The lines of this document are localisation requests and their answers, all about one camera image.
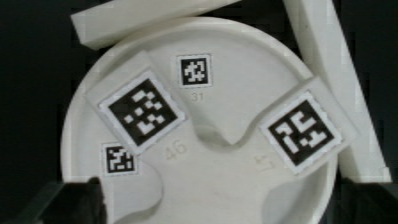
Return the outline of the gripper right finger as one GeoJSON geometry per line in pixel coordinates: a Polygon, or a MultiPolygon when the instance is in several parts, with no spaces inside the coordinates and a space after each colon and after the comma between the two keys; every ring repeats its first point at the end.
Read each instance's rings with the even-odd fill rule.
{"type": "Polygon", "coordinates": [[[337,181],[332,224],[398,224],[398,183],[337,181]]]}

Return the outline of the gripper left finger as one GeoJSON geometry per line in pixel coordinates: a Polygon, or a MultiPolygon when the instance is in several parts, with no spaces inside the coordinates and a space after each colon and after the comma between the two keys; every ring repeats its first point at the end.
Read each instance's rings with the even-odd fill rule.
{"type": "Polygon", "coordinates": [[[49,182],[10,224],[106,224],[101,181],[49,182]]]}

